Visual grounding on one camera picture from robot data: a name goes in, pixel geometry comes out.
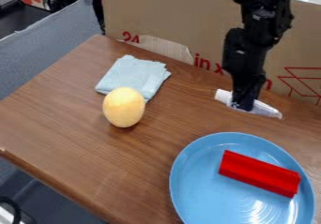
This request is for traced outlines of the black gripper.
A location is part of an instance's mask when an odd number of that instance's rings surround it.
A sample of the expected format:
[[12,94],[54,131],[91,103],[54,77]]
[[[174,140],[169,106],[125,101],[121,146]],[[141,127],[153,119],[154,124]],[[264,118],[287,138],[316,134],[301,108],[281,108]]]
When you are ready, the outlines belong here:
[[226,34],[222,67],[233,79],[232,106],[246,112],[253,110],[267,82],[264,63],[268,50],[249,41],[245,30],[233,28]]

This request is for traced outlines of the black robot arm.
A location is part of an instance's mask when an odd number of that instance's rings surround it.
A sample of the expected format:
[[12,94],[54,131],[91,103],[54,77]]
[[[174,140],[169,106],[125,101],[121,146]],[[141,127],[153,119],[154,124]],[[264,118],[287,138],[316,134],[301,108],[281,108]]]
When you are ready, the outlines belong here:
[[222,68],[232,76],[230,105],[251,112],[267,82],[267,55],[292,28],[292,0],[233,0],[241,6],[242,27],[225,37]]

